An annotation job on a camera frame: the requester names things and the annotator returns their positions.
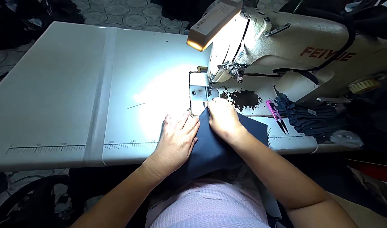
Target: dark blue fabric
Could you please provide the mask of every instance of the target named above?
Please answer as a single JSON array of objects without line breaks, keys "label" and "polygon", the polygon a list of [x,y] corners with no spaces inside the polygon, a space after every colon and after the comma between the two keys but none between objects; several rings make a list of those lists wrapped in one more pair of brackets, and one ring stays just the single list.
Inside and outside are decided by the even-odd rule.
[{"label": "dark blue fabric", "polygon": [[[163,183],[168,187],[180,187],[205,174],[243,162],[240,156],[211,129],[209,115],[209,110],[206,108],[199,116],[200,128],[196,134],[198,141],[186,163],[164,180]],[[240,113],[238,118],[248,132],[268,145],[266,124]]]}]

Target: oil stain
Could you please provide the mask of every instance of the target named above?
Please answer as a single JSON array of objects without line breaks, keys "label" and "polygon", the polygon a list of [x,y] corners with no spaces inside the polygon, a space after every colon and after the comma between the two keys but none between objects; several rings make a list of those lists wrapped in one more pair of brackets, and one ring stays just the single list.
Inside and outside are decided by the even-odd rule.
[{"label": "oil stain", "polygon": [[254,91],[236,90],[234,92],[228,93],[230,98],[233,100],[234,106],[240,111],[243,111],[243,109],[246,107],[249,107],[254,111],[255,107],[259,105],[260,102],[262,102],[261,97],[259,97]]}]

